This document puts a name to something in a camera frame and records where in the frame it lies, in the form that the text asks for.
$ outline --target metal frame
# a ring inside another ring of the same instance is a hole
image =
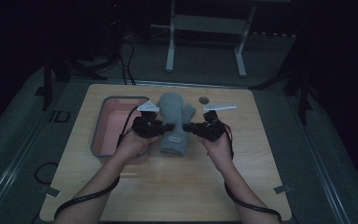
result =
[[[166,71],[173,71],[173,60],[175,55],[175,30],[191,30],[202,32],[215,32],[224,34],[241,35],[240,44],[234,49],[237,61],[238,73],[240,77],[246,77],[245,65],[242,58],[242,51],[249,28],[255,15],[255,7],[252,7],[247,20],[199,17],[175,14],[175,1],[171,1],[171,25],[170,25],[170,45],[168,48]]]

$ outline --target hand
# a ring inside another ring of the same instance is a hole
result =
[[[121,143],[113,156],[119,157],[124,161],[128,161],[143,152],[148,144],[156,141],[157,139],[157,137],[143,138],[136,132],[129,131],[121,140]]]
[[[219,172],[224,172],[233,165],[231,158],[231,149],[229,139],[225,133],[222,134],[215,142],[202,138],[200,142],[208,151],[207,155],[211,158],[214,166]]]

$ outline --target wooden tabletop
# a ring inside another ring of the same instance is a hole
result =
[[[109,96],[146,96],[156,104],[166,91],[178,92],[186,103],[197,108],[192,122],[204,121],[201,96],[209,98],[209,105],[237,105],[235,109],[217,111],[233,133],[234,163],[261,200],[280,212],[283,220],[290,219],[286,195],[274,191],[282,182],[250,91],[94,84],[89,87],[51,184],[61,194],[57,198],[46,197],[40,212],[43,220],[52,220],[57,208],[70,200],[101,167],[90,148],[103,100]],[[184,157],[160,153],[159,144],[158,140],[150,146],[144,164],[126,166],[101,220],[239,220],[224,190],[222,176],[196,135],[190,135]]]

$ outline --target pink tray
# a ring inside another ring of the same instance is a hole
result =
[[[124,124],[131,110],[142,105],[149,99],[143,96],[111,96],[103,101],[103,105],[95,128],[91,144],[91,152],[101,163],[105,163],[113,155],[117,148],[118,136],[121,134]],[[141,112],[135,110],[127,124],[127,130],[133,120],[141,116]],[[147,150],[132,159],[130,164],[145,162]]]

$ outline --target controller cable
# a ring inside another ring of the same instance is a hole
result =
[[[130,114],[127,116],[126,122],[125,122],[124,127],[123,127],[123,131],[121,132],[121,134],[120,134],[120,136],[118,137],[118,140],[117,140],[117,147],[120,145],[121,140],[123,139],[123,137],[124,137],[127,133],[131,132],[131,130],[129,130],[128,132],[126,132],[126,129],[127,129],[128,123],[129,123],[129,121],[130,121],[130,117],[131,117],[133,111],[135,111],[135,109],[136,109],[137,107],[138,107],[138,106],[134,107],[134,108],[131,110]],[[85,202],[85,201],[89,201],[89,200],[92,200],[92,199],[96,199],[96,198],[101,197],[101,196],[103,196],[104,194],[106,194],[106,193],[112,191],[112,190],[117,186],[119,180],[120,180],[120,175],[116,178],[116,180],[113,182],[113,184],[112,184],[111,186],[109,186],[108,188],[106,188],[106,189],[103,189],[103,190],[101,190],[101,191],[98,191],[98,192],[96,192],[96,193],[92,193],[92,194],[89,194],[89,195],[85,195],[85,196],[81,196],[81,197],[78,197],[78,198],[74,198],[74,199],[72,199],[72,200],[70,200],[70,201],[68,201],[68,202],[66,202],[66,203],[63,203],[63,204],[57,209],[57,211],[55,212],[55,214],[54,214],[54,219],[56,219],[57,216],[60,214],[60,212],[62,212],[62,210],[64,210],[65,208],[68,208],[68,207],[70,207],[70,206],[72,206],[72,205],[75,205],[75,204],[77,204],[77,203],[83,203],[83,202]]]
[[[128,76],[129,76],[129,78],[130,78],[130,81],[131,81],[131,84],[132,84],[133,86],[135,86],[135,85],[136,85],[136,82],[135,82],[135,80],[133,79],[132,74],[131,74],[131,70],[130,70],[130,63],[131,63],[131,59],[132,59],[132,56],[133,56],[133,52],[135,52],[135,48],[134,48],[133,44],[130,43],[129,41],[123,40],[123,43],[130,45],[130,47],[131,47],[131,49],[132,49],[131,55],[130,55],[130,58],[129,58],[127,64],[124,63],[124,60],[123,60],[123,57],[121,56],[121,54],[118,56],[118,59],[119,59],[120,62],[121,62],[121,66],[122,66],[122,70],[123,70],[122,72],[123,72],[124,84],[127,85],[126,74],[128,74]]]
[[[226,125],[225,123],[223,123],[220,119],[216,119],[216,121],[221,126],[221,128],[225,129],[225,134],[227,136],[228,144],[229,144],[229,147],[230,147],[231,159],[233,159],[234,158],[234,151],[233,151],[233,147],[232,147],[232,132],[231,132],[229,126]],[[254,210],[256,212],[272,214],[278,219],[278,221],[280,223],[282,223],[282,217],[281,217],[281,214],[279,212],[277,212],[277,211],[275,211],[273,209],[269,209],[269,208],[266,208],[266,207],[260,207],[260,206],[252,205],[252,204],[245,203],[245,202],[241,201],[240,199],[238,199],[237,197],[234,196],[234,194],[231,192],[231,190],[229,189],[229,187],[226,184],[226,182],[225,182],[225,190],[226,190],[226,193],[227,193],[228,197],[230,197],[230,199],[232,201],[234,201],[234,203],[239,204],[242,207],[252,209],[252,210]]]

